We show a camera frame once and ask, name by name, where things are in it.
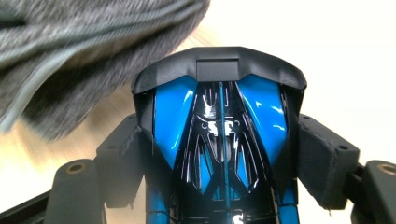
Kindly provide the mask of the grey towel cloth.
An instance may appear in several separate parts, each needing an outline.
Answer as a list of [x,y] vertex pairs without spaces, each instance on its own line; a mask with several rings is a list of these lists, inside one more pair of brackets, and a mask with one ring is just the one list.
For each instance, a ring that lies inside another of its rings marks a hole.
[[174,51],[210,0],[0,0],[0,132],[73,132],[144,67]]

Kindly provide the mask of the blue toy car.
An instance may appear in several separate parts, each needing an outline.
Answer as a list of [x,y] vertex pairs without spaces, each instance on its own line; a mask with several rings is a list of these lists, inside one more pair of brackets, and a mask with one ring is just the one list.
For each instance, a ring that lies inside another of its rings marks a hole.
[[147,224],[300,224],[294,65],[242,47],[183,50],[132,87],[147,138]]

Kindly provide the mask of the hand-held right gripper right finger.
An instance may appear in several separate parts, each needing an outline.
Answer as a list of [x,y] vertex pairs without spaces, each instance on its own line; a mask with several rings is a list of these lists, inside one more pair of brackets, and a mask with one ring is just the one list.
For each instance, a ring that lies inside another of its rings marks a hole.
[[298,178],[317,203],[342,210],[347,175],[357,167],[360,150],[317,120],[299,117]]

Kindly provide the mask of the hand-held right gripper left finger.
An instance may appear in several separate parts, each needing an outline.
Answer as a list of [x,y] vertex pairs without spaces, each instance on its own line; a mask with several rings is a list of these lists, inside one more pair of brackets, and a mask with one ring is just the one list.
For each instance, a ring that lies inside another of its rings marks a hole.
[[144,168],[137,117],[125,118],[96,149],[101,193],[108,208],[133,205]]

